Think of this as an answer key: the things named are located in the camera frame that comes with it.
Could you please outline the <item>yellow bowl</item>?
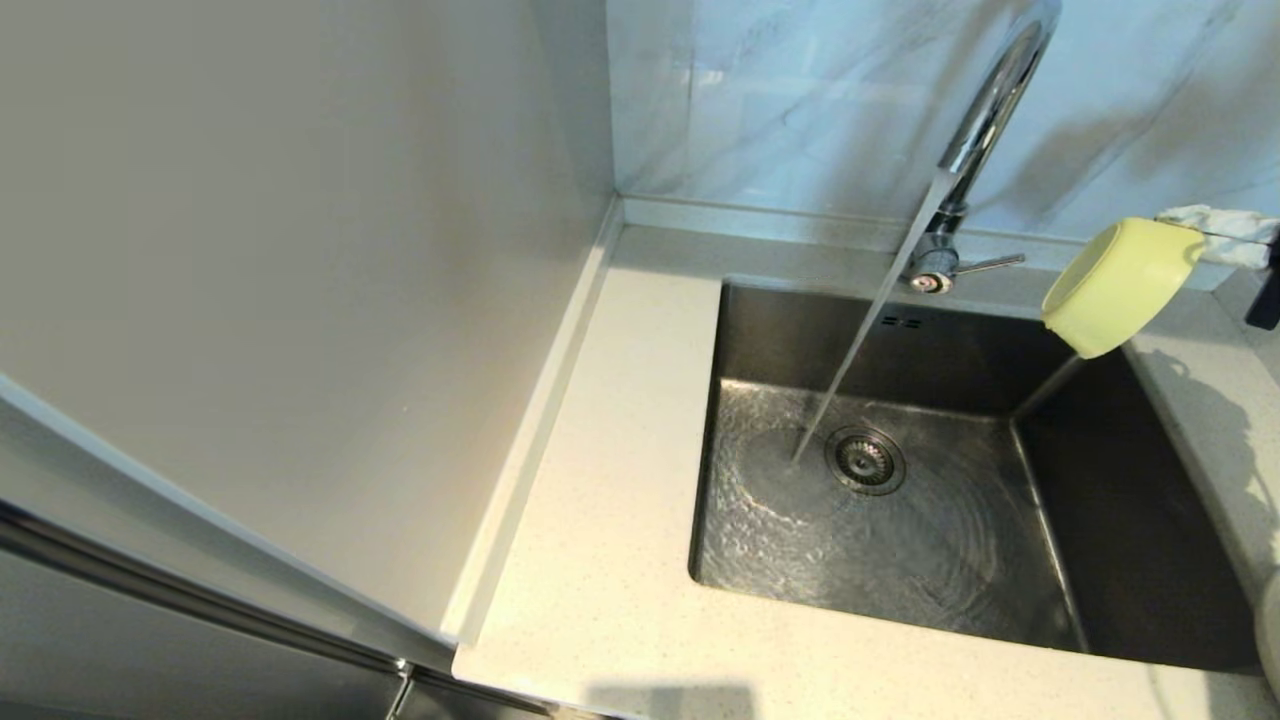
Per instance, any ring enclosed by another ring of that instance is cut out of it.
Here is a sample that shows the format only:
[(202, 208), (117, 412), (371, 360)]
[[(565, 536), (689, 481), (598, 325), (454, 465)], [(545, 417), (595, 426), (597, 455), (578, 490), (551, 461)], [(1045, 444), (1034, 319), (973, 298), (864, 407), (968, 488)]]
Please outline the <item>yellow bowl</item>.
[(1100, 232), (1041, 304), (1044, 328), (1082, 359), (1128, 342), (1190, 278), (1204, 251), (1199, 231), (1129, 217)]

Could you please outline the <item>chrome gooseneck faucet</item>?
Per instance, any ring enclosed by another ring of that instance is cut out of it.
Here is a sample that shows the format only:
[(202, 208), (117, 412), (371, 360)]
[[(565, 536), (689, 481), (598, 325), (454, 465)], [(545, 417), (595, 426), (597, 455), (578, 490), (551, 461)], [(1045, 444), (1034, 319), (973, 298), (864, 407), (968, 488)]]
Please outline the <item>chrome gooseneck faucet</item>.
[(980, 263), (961, 264), (955, 236), (969, 213), (972, 192), (995, 145), (1009, 126), (1033, 78), (1062, 14), (1062, 0), (1029, 0), (1011, 23), (986, 77), (975, 91), (957, 129), (948, 141), (938, 168), (951, 174), (951, 184), (937, 201), (922, 241), (911, 251), (902, 274), (916, 293), (947, 293), (960, 275), (1012, 266), (1027, 256), (1012, 254)]

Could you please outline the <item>white plate edge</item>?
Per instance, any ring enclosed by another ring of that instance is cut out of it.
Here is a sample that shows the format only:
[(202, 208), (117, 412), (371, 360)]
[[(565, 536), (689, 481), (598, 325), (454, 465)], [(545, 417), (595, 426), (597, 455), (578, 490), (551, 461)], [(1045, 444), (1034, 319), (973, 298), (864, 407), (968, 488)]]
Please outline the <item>white plate edge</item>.
[(1271, 694), (1280, 705), (1280, 568), (1268, 577), (1254, 603), (1254, 642)]

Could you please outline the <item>stainless steel sink basin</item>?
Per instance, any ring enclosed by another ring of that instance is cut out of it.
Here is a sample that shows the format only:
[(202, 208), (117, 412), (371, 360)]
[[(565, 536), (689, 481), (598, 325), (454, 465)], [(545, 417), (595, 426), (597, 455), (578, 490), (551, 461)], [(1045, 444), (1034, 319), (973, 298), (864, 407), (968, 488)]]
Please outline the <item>stainless steel sink basin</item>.
[[(726, 283), (687, 569), (708, 587), (1055, 650), (1256, 673), (1245, 589), (1132, 347), (1082, 364), (1039, 323)], [(892, 437), (892, 495), (827, 437)]]

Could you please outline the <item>running water stream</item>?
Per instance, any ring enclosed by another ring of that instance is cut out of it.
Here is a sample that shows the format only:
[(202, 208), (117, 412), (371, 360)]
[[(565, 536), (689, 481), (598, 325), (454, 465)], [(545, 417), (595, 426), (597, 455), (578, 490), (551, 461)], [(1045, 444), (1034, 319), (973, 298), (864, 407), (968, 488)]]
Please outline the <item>running water stream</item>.
[(941, 209), (943, 201), (954, 188), (957, 182), (957, 174), (952, 170), (946, 170), (938, 168), (934, 170), (934, 176), (931, 181), (928, 190), (920, 205), (916, 209), (916, 215), (911, 220), (908, 231), (902, 237), (902, 242), (899, 245), (899, 250), (893, 255), (893, 260), (890, 264), (890, 269), (884, 273), (878, 290), (873, 293), (870, 299), (870, 306), (860, 320), (855, 336), (847, 347), (846, 354), (842, 357), (841, 364), (835, 370), (826, 392), (820, 396), (820, 401), (815, 406), (815, 410), (809, 416), (806, 424), (803, 428), (800, 439), (795, 445), (794, 451), (790, 455), (787, 468), (795, 465), (803, 455), (806, 452), (812, 438), (817, 433), (818, 425), (820, 424), (823, 416), (826, 415), (831, 402), (833, 401), (840, 386), (844, 382), (847, 372), (858, 357), (861, 346), (867, 342), (872, 327), (877, 323), (881, 316), (881, 311), (887, 302), (890, 295), (893, 291), (895, 284), (899, 282), (902, 270), (911, 259), (916, 246), (919, 245), (922, 237), (925, 233), (928, 224), (936, 213)]

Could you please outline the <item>round metal drain strainer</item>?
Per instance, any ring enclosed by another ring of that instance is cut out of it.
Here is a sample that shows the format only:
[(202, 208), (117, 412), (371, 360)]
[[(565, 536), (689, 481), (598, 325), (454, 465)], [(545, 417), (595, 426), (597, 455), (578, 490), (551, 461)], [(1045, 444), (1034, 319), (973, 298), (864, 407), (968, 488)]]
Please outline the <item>round metal drain strainer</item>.
[(840, 427), (827, 437), (823, 450), (829, 473), (851, 492), (892, 495), (908, 479), (901, 448), (873, 427)]

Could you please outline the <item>white appliance side panel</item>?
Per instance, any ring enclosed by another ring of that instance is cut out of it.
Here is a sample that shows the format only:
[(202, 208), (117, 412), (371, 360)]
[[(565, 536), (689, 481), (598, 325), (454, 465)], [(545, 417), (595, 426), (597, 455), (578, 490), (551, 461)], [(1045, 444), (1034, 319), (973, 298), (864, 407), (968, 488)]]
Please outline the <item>white appliance side panel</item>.
[(448, 669), (614, 200), (605, 0), (0, 0), (0, 500)]

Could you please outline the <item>stainless steel appliance door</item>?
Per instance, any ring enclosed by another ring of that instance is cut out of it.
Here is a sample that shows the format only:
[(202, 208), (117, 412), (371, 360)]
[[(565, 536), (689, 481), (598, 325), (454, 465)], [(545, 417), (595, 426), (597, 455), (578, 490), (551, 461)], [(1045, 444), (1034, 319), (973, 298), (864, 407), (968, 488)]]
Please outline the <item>stainless steel appliance door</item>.
[(410, 662), (291, 650), (0, 550), (0, 720), (567, 720)]

